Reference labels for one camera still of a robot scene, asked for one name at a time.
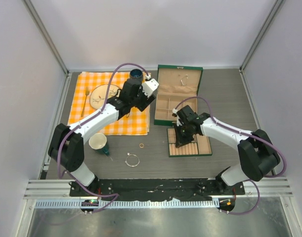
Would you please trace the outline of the green jewelry box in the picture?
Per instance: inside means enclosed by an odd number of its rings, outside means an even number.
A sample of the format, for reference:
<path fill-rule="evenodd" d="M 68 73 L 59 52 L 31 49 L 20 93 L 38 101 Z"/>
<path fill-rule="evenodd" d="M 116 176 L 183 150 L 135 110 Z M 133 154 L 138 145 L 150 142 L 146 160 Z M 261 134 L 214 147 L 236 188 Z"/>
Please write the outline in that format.
<path fill-rule="evenodd" d="M 199 92 L 202 74 L 202 67 L 158 66 L 159 87 L 156 96 L 155 125 L 171 126 L 176 122 L 176 118 L 172 116 L 175 107 L 181 109 L 188 105 L 193 111 L 198 111 L 198 101 L 195 97 Z M 188 75 L 187 85 L 182 86 L 180 79 L 185 75 Z"/>

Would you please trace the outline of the green jewelry tray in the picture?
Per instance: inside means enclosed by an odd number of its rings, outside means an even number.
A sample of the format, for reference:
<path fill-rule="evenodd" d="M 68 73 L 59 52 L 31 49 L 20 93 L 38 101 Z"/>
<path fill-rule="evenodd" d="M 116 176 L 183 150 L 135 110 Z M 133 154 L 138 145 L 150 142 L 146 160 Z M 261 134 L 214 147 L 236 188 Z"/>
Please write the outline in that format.
<path fill-rule="evenodd" d="M 200 157 L 211 156 L 210 140 L 206 136 L 193 135 L 193 140 L 184 146 L 176 146 L 176 135 L 173 128 L 167 129 L 169 157 Z"/>

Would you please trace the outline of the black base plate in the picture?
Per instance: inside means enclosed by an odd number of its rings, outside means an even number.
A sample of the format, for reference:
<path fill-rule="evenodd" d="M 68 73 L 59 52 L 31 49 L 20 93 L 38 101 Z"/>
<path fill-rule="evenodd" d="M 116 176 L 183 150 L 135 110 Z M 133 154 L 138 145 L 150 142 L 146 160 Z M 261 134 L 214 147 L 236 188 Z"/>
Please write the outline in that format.
<path fill-rule="evenodd" d="M 109 195 L 117 193 L 117 201 L 202 201 L 212 196 L 244 195 L 243 183 L 221 187 L 214 179 L 100 179 L 89 190 L 103 195 L 102 200 L 112 200 Z"/>

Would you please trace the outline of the dark blue cup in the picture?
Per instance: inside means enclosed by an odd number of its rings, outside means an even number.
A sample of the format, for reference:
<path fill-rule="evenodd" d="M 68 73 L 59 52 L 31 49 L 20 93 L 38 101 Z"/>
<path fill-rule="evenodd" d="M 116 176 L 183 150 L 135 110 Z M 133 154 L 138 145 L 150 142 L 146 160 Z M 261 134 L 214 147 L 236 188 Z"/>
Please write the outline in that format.
<path fill-rule="evenodd" d="M 143 71 L 140 69 L 133 69 L 129 73 L 129 78 L 138 79 L 138 80 L 142 81 L 143 80 Z"/>

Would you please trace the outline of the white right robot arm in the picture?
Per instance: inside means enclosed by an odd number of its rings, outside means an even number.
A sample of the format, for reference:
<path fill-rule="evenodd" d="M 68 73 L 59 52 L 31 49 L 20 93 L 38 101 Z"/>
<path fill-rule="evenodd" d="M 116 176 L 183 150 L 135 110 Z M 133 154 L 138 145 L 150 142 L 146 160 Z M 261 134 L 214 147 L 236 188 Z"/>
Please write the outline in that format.
<path fill-rule="evenodd" d="M 189 144 L 195 135 L 214 138 L 238 152 L 239 163 L 221 171 L 215 186 L 221 195 L 229 194 L 234 185 L 245 180 L 260 181 L 281 161 L 267 133 L 241 130 L 222 123 L 208 113 L 197 114 L 190 106 L 173 109 L 176 147 Z"/>

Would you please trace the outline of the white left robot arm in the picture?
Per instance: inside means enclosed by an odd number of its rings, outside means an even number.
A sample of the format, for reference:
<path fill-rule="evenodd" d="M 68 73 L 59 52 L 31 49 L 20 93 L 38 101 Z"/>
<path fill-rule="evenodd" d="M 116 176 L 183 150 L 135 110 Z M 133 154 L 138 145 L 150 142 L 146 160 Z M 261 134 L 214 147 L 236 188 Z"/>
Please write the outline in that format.
<path fill-rule="evenodd" d="M 154 100 L 159 84 L 155 79 L 141 82 L 127 79 L 123 88 L 96 112 L 72 125 L 59 124 L 54 130 L 48 155 L 81 183 L 87 197 L 97 193 L 97 177 L 86 166 L 84 144 L 98 131 L 127 115 L 131 108 L 144 111 Z"/>

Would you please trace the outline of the white green paper cup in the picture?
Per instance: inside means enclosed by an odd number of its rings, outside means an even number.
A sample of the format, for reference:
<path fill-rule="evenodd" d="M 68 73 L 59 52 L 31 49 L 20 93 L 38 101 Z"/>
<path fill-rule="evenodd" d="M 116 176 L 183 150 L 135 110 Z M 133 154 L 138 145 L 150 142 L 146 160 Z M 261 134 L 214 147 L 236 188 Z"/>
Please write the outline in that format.
<path fill-rule="evenodd" d="M 90 137 L 89 146 L 99 154 L 109 156 L 109 145 L 107 137 L 103 133 L 96 133 Z"/>

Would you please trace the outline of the gold fork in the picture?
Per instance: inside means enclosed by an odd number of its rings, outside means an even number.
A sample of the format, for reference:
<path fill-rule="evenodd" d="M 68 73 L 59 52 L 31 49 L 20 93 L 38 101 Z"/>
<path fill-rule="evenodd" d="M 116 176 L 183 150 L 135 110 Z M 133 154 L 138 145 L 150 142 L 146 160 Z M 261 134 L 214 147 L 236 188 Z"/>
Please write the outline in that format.
<path fill-rule="evenodd" d="M 89 90 L 88 87 L 86 87 L 86 90 L 85 90 L 85 99 L 84 99 L 84 103 L 83 103 L 83 107 L 82 107 L 82 113 L 81 113 L 81 117 L 82 118 L 84 117 L 86 100 L 87 100 L 87 97 L 89 96 L 89 93 L 90 93 L 90 90 Z"/>

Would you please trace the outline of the floral ceramic plate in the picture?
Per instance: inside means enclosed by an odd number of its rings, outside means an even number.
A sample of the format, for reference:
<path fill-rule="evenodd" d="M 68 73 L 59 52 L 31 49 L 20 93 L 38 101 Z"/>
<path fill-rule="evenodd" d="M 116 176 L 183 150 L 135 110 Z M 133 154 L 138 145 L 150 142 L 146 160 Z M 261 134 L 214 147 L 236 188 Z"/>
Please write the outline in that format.
<path fill-rule="evenodd" d="M 108 95 L 106 96 L 108 84 L 99 85 L 96 87 L 90 95 L 90 106 L 96 110 L 103 106 L 105 98 L 109 99 L 117 95 L 118 90 L 120 89 L 118 86 L 111 84 Z"/>

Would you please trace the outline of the orange checkered cloth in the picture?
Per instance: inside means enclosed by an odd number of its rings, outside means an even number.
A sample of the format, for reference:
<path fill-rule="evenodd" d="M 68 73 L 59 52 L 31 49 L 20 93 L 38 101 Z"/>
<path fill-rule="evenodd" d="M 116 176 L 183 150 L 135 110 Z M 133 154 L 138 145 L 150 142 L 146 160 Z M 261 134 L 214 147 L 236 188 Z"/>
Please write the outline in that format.
<path fill-rule="evenodd" d="M 91 115 L 103 105 L 111 75 L 111 72 L 79 74 L 68 118 L 69 125 Z M 128 115 L 99 132 L 104 135 L 147 135 L 149 123 L 150 108 L 143 112 L 132 108 Z"/>

